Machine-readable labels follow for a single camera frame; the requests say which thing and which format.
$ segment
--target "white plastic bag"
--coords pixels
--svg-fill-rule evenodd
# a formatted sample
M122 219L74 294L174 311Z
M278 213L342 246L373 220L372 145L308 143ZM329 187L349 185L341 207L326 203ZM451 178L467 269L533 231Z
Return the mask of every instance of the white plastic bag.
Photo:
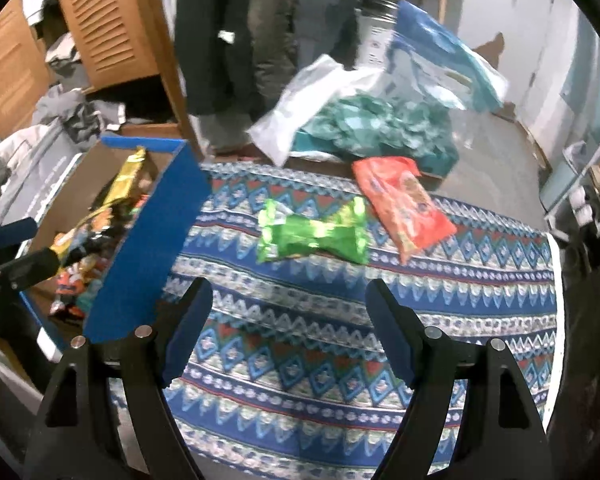
M296 131L328 101L354 95L356 91L377 94L383 75L381 68L347 71L331 57L320 56L292 79L276 107L247 133L276 166L284 166Z

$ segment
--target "green crumpled plastic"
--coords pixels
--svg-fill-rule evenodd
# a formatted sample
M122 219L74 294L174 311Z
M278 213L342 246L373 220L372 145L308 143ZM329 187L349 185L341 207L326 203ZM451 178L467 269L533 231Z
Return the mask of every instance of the green crumpled plastic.
M451 133L448 108L439 103L392 104L359 92L326 104L298 130L293 151L309 150L302 140L306 134L361 157L385 155L383 145L414 158L440 156L452 146ZM325 146L318 141L313 148L320 151Z
M322 220L288 214L284 206L267 199L258 215L258 225L262 229L257 249L259 263L307 256L318 250L357 264L368 263L366 205L362 197L355 197Z

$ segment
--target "gray floor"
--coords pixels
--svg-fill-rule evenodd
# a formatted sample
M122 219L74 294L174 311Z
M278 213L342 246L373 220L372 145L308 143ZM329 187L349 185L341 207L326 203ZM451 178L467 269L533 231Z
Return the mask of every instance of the gray floor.
M546 231L539 199L538 162L515 124L483 114L471 149L459 147L460 161L437 194L490 209Z

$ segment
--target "wooden door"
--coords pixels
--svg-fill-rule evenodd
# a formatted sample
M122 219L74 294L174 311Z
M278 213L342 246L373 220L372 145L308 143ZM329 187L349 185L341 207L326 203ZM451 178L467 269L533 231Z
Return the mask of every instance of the wooden door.
M59 0L93 89L158 73L138 0Z
M49 83L22 0L10 0L0 12L0 139L31 125L31 114Z

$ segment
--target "red snack bag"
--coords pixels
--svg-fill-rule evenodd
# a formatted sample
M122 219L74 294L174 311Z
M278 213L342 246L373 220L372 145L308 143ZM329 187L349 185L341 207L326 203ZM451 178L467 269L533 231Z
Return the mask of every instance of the red snack bag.
M418 182L416 163L404 156L376 156L353 163L362 193L398 247L400 261L456 233L456 226Z

